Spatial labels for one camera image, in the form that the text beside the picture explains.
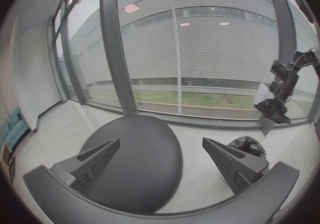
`stool seat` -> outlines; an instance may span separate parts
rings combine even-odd
[[[182,153],[173,131],[158,118],[129,115],[95,131],[80,152],[120,139],[90,198],[128,213],[154,213],[175,193],[182,175]]]

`gray building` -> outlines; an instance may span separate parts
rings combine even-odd
[[[117,0],[117,4],[133,89],[176,91],[177,56],[170,0]],[[125,12],[130,4],[139,10]],[[260,82],[273,81],[270,66],[279,55],[279,34],[272,0],[180,0],[174,4],[182,91],[254,96]],[[318,47],[306,17],[292,3],[289,5],[297,50]],[[99,9],[77,31],[70,45],[84,88],[112,88]],[[312,73],[310,67],[300,72],[294,98],[312,101],[318,81]]]

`teal sofa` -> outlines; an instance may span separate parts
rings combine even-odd
[[[8,123],[6,120],[0,128],[0,147],[6,142],[10,149],[12,149],[29,127],[19,107],[9,115],[9,119],[10,122]]]

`robotic arm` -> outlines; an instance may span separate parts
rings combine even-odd
[[[320,78],[319,60],[320,52],[316,48],[310,48],[304,53],[296,51],[287,66],[275,60],[270,71],[276,75],[276,81],[272,82],[269,87],[269,90],[274,94],[274,99],[260,102],[255,105],[256,109],[277,124],[289,124],[290,119],[285,116],[287,111],[285,103],[292,95],[298,81],[297,73],[303,67],[312,65]]]

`textured gripper pad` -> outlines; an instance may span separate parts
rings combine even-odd
[[[202,139],[202,147],[206,150],[211,159],[214,161],[219,171],[228,174],[232,159],[226,156],[216,146],[212,145],[206,138]]]
[[[117,139],[91,166],[91,170],[95,178],[98,178],[106,166],[108,165],[111,158],[120,148],[120,140]]]

